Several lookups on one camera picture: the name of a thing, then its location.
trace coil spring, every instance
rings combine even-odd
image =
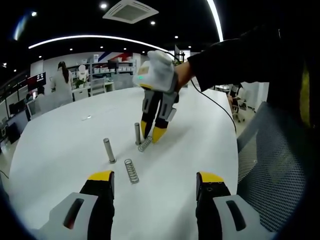
[[[124,165],[125,165],[126,171],[128,172],[130,182],[132,184],[138,183],[139,178],[138,178],[138,175],[137,175],[137,172],[136,172],[136,169],[135,169],[135,166],[134,166],[134,163],[132,162],[132,160],[130,158],[124,160]]]
[[[152,142],[152,136],[147,136],[146,139],[138,146],[138,150],[143,152]]]

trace metal cylinder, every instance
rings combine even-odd
[[[141,144],[141,138],[140,138],[140,124],[138,122],[134,124],[134,130],[135,130],[135,145],[139,146]]]
[[[114,164],[117,160],[115,159],[114,153],[112,152],[109,138],[103,139],[103,143],[105,146],[106,153],[109,157],[109,163]]]

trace wire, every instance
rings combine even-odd
[[[181,61],[176,57],[174,56],[171,52],[165,52],[166,54],[170,54],[172,57],[174,57],[175,60],[177,60],[179,62],[179,64],[181,64]],[[230,114],[227,112],[227,110],[225,110],[219,103],[217,103],[215,100],[211,99],[210,97],[208,97],[207,95],[205,95],[203,92],[201,92],[195,85],[194,81],[192,81],[192,79],[190,80],[192,85],[194,86],[195,90],[197,90],[200,94],[202,94],[203,96],[205,96],[206,98],[210,99],[212,102],[214,102],[216,105],[218,105],[218,107],[220,107],[223,111],[225,111],[225,113],[229,116],[229,118],[231,119],[232,123],[233,123],[233,126],[234,126],[234,130],[235,130],[235,133],[237,133],[237,127],[236,127],[236,124],[235,124],[235,121],[234,119],[232,118],[232,116],[230,116]]]
[[[5,177],[6,177],[7,179],[9,179],[9,177],[8,177],[3,171],[0,170],[0,173],[3,173],[3,174],[5,175]]]

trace led light strip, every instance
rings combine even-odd
[[[218,12],[216,9],[216,5],[214,3],[214,0],[206,0],[206,1],[209,4],[209,7],[211,9],[211,12],[212,12],[212,15],[213,15],[213,18],[215,21],[216,29],[217,29],[218,35],[219,35],[219,41],[222,42],[224,40],[224,36],[222,35],[222,28],[221,28]]]
[[[135,44],[145,45],[145,46],[148,46],[148,47],[151,47],[151,48],[154,48],[154,49],[158,49],[158,50],[164,51],[164,52],[166,52],[166,53],[168,52],[168,50],[166,50],[166,49],[163,49],[163,48],[161,48],[161,47],[154,46],[154,45],[151,45],[151,44],[142,42],[142,41],[136,41],[136,40],[132,40],[132,39],[129,39],[129,38],[123,38],[123,37],[117,37],[117,36],[103,36],[103,35],[63,36],[63,37],[58,37],[58,38],[54,38],[54,39],[42,41],[42,42],[39,42],[39,43],[37,43],[37,44],[31,45],[31,46],[29,46],[29,49],[33,49],[33,48],[38,47],[38,46],[40,46],[40,45],[48,44],[48,43],[55,42],[55,41],[60,41],[60,40],[65,40],[65,39],[79,39],[79,38],[115,39],[115,40],[121,40],[121,41],[132,42],[132,43],[135,43]]]

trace ceiling vent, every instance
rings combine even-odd
[[[135,0],[121,0],[102,17],[128,24],[135,24],[159,12]]]

